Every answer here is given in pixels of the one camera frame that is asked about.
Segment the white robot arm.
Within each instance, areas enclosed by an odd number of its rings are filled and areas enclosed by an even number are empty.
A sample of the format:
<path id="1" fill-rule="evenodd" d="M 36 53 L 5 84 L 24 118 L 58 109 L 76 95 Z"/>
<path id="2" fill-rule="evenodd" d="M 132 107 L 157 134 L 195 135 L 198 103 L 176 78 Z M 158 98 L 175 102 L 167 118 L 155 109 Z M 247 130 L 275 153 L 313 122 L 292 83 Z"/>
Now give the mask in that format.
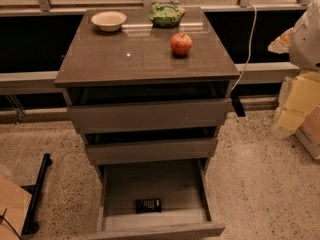
<path id="1" fill-rule="evenodd" d="M 274 53 L 288 53 L 300 69 L 282 83 L 272 133 L 278 138 L 294 134 L 320 104 L 320 0 L 314 0 L 295 25 L 268 47 Z"/>

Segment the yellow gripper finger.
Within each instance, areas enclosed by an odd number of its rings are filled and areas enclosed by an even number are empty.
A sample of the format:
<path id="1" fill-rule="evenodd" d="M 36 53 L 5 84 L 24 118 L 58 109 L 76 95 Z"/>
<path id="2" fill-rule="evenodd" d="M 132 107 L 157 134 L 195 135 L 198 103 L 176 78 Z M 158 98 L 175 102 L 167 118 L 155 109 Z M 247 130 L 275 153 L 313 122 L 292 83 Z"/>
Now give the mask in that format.
<path id="1" fill-rule="evenodd" d="M 294 134 L 319 104 L 319 72 L 305 71 L 295 78 L 286 77 L 279 93 L 272 134 L 277 138 Z"/>
<path id="2" fill-rule="evenodd" d="M 291 45 L 292 31 L 292 28 L 289 28 L 286 31 L 284 31 L 280 36 L 278 36 L 274 41 L 272 41 L 269 44 L 268 50 L 276 54 L 288 53 Z"/>

